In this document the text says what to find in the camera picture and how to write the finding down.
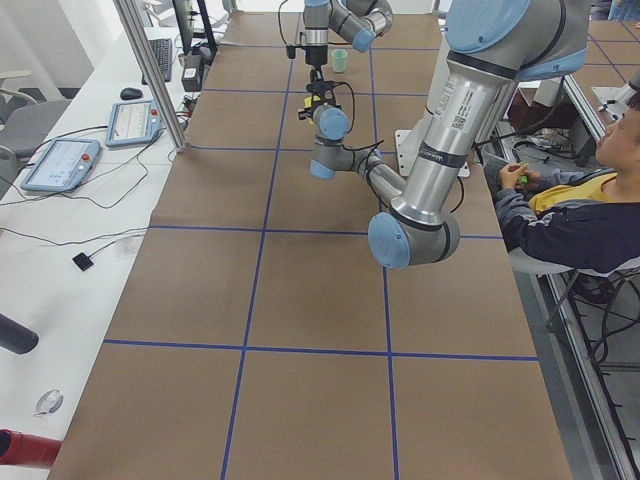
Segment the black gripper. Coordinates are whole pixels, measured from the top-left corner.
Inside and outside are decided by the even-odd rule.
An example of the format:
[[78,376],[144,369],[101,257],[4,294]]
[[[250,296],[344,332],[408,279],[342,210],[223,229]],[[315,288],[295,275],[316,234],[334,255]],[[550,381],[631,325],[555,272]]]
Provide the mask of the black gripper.
[[303,106],[297,110],[297,116],[299,120],[306,120],[307,122],[313,122],[313,115],[315,109],[320,105],[319,97],[311,97],[313,100],[312,108],[305,109]]
[[324,65],[324,47],[307,45],[305,47],[305,63],[307,65],[314,66],[310,71],[309,84],[312,86],[321,86],[324,82],[321,67]]

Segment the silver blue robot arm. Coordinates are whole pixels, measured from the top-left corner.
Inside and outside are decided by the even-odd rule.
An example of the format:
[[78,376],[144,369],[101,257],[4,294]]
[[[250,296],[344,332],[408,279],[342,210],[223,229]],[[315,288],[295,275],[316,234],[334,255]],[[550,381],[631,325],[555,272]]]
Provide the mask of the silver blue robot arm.
[[350,122],[322,73],[328,40],[340,36],[367,51],[388,32],[393,12],[385,1],[308,1],[304,5],[305,61],[310,66],[303,120],[315,126],[312,175],[339,171],[362,176],[386,206],[368,227],[376,260],[388,268],[442,261],[459,243],[445,200],[479,132],[492,126],[500,91],[519,81],[559,77],[579,70],[586,58],[590,5],[586,1],[455,1],[444,25],[447,78],[432,88],[432,112],[416,127],[416,158],[407,177],[380,160],[373,148],[344,144]]
[[305,63],[312,67],[310,80],[315,82],[323,79],[322,67],[328,63],[329,31],[364,53],[391,29],[393,10],[384,0],[308,0],[304,2],[303,22],[302,48]]

